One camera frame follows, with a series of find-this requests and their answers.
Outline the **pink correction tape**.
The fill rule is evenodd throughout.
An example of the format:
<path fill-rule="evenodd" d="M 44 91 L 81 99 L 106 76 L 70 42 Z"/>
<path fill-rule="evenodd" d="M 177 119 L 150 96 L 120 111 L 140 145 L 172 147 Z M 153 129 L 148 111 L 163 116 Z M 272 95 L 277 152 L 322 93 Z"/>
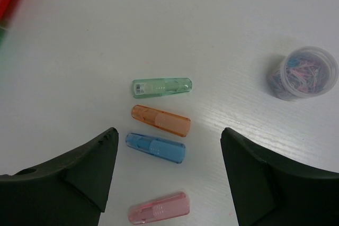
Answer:
<path fill-rule="evenodd" d="M 133 225 L 163 221 L 188 215 L 190 200 L 184 192 L 176 192 L 132 206 L 128 220 Z"/>

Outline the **blue correction tape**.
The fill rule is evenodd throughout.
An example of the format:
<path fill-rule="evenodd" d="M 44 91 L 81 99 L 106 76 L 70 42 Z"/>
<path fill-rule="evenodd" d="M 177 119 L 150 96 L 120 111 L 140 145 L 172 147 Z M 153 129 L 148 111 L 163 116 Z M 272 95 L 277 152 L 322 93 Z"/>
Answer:
<path fill-rule="evenodd" d="M 186 146 L 183 143 L 159 137 L 129 133 L 126 145 L 154 157 L 181 164 L 185 158 Z"/>

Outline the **clear jar of paper clips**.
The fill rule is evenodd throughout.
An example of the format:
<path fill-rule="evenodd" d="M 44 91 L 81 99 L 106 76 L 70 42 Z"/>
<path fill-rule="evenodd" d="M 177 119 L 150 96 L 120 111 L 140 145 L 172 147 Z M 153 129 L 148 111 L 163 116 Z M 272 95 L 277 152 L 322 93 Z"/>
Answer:
<path fill-rule="evenodd" d="M 326 50 L 302 47 L 285 57 L 267 76 L 275 96 L 285 101 L 329 92 L 338 80 L 338 64 Z"/>

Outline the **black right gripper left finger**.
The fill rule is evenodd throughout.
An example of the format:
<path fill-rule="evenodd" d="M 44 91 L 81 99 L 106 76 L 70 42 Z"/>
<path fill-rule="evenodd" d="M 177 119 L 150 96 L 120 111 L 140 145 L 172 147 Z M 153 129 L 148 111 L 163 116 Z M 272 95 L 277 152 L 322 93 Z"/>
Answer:
<path fill-rule="evenodd" d="M 1 225 L 98 225 L 118 144 L 109 128 L 58 157 L 1 175 Z"/>

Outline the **orange correction tape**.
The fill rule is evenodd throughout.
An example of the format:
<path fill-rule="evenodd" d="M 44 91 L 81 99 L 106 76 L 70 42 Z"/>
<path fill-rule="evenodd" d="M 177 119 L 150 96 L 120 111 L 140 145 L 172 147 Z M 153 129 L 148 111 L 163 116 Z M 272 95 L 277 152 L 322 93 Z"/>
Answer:
<path fill-rule="evenodd" d="M 143 105 L 135 105 L 131 110 L 131 115 L 142 123 L 179 137 L 186 137 L 191 127 L 191 120 L 187 117 Z"/>

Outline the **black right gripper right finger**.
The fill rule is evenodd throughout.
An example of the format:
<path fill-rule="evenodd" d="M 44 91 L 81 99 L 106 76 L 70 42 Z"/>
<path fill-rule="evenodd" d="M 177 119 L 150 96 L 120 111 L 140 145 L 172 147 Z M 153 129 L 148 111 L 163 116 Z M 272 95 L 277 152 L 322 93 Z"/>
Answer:
<path fill-rule="evenodd" d="M 292 160 L 231 128 L 220 144 L 239 225 L 338 225 L 338 173 Z"/>

